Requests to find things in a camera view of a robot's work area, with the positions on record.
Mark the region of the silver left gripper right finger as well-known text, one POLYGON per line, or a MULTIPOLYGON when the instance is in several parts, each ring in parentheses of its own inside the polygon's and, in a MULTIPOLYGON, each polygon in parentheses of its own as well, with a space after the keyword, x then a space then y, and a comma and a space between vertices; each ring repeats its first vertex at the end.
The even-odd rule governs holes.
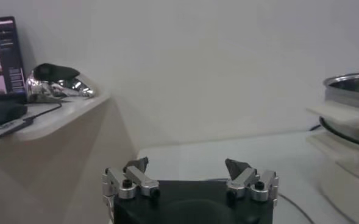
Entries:
POLYGON ((245 197, 257 202, 277 201, 279 177, 275 171, 264 170, 259 173, 248 163, 229 158, 225 164, 230 175, 230 180, 226 182, 229 202, 245 197))

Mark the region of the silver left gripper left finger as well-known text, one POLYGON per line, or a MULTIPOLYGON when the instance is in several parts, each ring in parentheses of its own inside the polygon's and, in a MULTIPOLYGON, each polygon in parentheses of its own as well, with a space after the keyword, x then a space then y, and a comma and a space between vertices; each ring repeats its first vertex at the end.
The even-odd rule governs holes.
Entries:
POLYGON ((156 199, 160 196, 160 183, 145 175, 149 159, 131 160, 122 170, 106 168, 102 174, 102 193, 105 198, 118 197, 131 200, 137 196, 156 199))

